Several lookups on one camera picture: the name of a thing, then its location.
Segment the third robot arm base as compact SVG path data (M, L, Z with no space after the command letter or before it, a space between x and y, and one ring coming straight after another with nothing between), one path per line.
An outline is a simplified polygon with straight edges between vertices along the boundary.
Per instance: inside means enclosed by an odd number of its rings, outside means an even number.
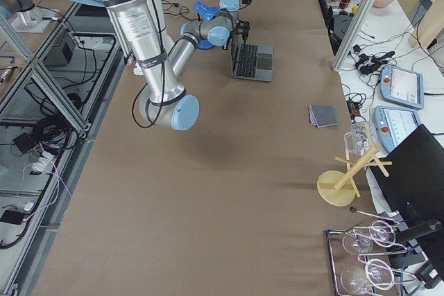
M33 0L1 0L1 16L19 33L43 33L51 21Z

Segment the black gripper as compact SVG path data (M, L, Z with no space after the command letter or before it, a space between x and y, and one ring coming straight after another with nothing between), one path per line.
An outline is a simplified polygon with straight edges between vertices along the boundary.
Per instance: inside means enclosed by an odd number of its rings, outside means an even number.
M247 40L250 31L250 22L244 20L237 20L234 26L234 35L240 35L242 40Z

